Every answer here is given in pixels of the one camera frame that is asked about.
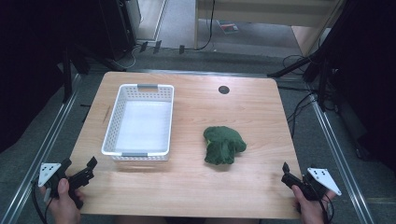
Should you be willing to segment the person's left hand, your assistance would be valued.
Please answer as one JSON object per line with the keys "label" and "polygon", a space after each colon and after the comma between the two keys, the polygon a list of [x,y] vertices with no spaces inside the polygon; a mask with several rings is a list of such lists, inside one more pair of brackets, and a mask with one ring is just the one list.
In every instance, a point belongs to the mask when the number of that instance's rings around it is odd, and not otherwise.
{"label": "person's left hand", "polygon": [[55,224],[80,224],[81,213],[69,196],[69,182],[62,178],[58,182],[59,197],[47,202]]}

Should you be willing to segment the black cabinet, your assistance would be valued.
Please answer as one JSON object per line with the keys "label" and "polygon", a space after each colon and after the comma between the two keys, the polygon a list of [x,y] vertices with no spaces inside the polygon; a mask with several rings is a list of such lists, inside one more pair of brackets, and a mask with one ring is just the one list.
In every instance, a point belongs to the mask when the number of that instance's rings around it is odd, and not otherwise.
{"label": "black cabinet", "polygon": [[129,0],[99,0],[109,42],[109,58],[115,61],[135,45],[129,3]]}

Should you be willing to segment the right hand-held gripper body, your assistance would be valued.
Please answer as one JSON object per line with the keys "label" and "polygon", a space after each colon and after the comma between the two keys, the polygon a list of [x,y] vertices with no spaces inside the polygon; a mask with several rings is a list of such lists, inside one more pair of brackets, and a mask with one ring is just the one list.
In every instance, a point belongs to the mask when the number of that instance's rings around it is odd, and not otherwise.
{"label": "right hand-held gripper body", "polygon": [[283,173],[281,181],[290,189],[293,186],[298,186],[308,201],[322,199],[328,190],[333,191],[338,196],[342,195],[342,191],[327,169],[309,167],[302,179],[291,172],[289,174]]}

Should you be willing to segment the light wooden furniture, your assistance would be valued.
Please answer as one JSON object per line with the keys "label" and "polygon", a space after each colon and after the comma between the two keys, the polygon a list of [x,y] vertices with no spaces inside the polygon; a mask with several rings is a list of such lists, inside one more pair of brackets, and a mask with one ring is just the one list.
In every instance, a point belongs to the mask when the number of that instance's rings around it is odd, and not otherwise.
{"label": "light wooden furniture", "polygon": [[214,19],[288,25],[301,53],[317,47],[323,32],[342,12],[346,0],[215,0]]}

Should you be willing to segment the black tripod stand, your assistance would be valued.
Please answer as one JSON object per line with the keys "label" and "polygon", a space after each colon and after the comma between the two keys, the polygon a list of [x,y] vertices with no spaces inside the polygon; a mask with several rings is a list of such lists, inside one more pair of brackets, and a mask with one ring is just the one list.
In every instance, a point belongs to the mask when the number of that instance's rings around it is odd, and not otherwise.
{"label": "black tripod stand", "polygon": [[330,67],[329,60],[325,57],[322,49],[317,49],[312,54],[303,57],[301,60],[289,65],[280,71],[268,74],[268,77],[283,77],[284,75],[308,64],[308,67],[304,71],[304,81],[312,82],[316,76],[319,76],[318,81],[318,105],[322,112],[326,111],[325,106],[325,93],[326,93],[326,82],[332,69]]}

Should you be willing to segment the magazine with red cover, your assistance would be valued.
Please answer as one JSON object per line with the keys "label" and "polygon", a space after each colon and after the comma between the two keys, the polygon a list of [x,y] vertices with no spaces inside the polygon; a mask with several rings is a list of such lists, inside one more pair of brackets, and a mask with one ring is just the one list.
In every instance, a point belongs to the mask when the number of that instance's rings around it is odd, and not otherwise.
{"label": "magazine with red cover", "polygon": [[235,23],[231,21],[218,21],[220,29],[223,31],[224,34],[235,34],[239,32],[238,27]]}

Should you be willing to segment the metal floor rail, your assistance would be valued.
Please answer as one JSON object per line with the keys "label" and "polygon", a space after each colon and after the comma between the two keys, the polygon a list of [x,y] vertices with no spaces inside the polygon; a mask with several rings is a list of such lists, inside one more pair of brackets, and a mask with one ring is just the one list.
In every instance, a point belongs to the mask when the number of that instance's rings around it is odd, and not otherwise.
{"label": "metal floor rail", "polygon": [[15,145],[0,154],[0,224],[16,224],[30,198],[32,180],[38,176],[42,161],[52,151],[58,135],[75,102],[81,75],[72,76],[72,92],[63,103],[57,92],[29,125]]}
{"label": "metal floor rail", "polygon": [[321,110],[318,101],[313,103],[313,108],[330,147],[330,151],[338,168],[339,174],[346,187],[347,195],[354,207],[360,223],[375,224],[375,220],[372,216],[369,206],[361,192],[361,188],[355,176],[349,167],[347,159],[332,129],[332,125],[329,122],[327,114]]}

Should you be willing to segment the green broccoli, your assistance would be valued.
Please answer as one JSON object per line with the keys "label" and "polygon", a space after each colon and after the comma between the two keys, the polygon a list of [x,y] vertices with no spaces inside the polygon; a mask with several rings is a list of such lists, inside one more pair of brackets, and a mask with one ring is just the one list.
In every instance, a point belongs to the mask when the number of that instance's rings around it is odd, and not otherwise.
{"label": "green broccoli", "polygon": [[210,164],[233,164],[235,154],[247,149],[239,132],[226,126],[208,127],[203,136],[206,140],[205,162]]}

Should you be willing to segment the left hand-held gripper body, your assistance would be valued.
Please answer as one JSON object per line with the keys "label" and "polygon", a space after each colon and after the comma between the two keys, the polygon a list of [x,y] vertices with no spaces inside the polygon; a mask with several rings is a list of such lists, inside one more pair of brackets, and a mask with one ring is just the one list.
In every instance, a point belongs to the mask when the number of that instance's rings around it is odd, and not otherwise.
{"label": "left hand-held gripper body", "polygon": [[47,203],[50,199],[59,197],[58,182],[62,178],[67,179],[69,182],[69,196],[75,202],[76,207],[81,209],[83,201],[77,196],[76,190],[89,184],[90,180],[94,178],[93,170],[86,165],[84,169],[74,175],[67,176],[65,172],[66,171],[62,169],[61,162],[42,163],[39,170],[37,186],[46,189],[44,202]]}

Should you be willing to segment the black upright stand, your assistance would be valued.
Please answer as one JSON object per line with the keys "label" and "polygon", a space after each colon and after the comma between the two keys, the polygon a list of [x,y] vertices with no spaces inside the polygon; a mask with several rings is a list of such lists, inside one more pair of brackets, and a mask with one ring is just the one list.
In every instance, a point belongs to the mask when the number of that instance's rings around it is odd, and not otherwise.
{"label": "black upright stand", "polygon": [[63,69],[64,69],[64,98],[65,104],[72,94],[72,78],[71,78],[71,63],[68,54],[68,48],[63,51]]}

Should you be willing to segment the white plastic basket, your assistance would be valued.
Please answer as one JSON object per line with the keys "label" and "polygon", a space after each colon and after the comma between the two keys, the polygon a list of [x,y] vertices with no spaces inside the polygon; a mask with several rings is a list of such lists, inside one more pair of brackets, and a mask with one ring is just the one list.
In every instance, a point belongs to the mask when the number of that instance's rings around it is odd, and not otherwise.
{"label": "white plastic basket", "polygon": [[114,161],[167,161],[174,91],[172,85],[120,85],[102,153]]}

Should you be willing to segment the person's right hand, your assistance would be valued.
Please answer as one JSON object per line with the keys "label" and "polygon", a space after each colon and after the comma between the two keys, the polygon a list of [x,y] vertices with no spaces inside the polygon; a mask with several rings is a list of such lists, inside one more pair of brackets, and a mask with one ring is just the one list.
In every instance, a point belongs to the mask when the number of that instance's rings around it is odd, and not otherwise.
{"label": "person's right hand", "polygon": [[323,199],[318,201],[308,201],[298,186],[291,188],[295,201],[294,207],[300,207],[302,224],[327,224],[325,222],[326,216],[324,212],[328,209],[328,203],[336,194],[328,190]]}

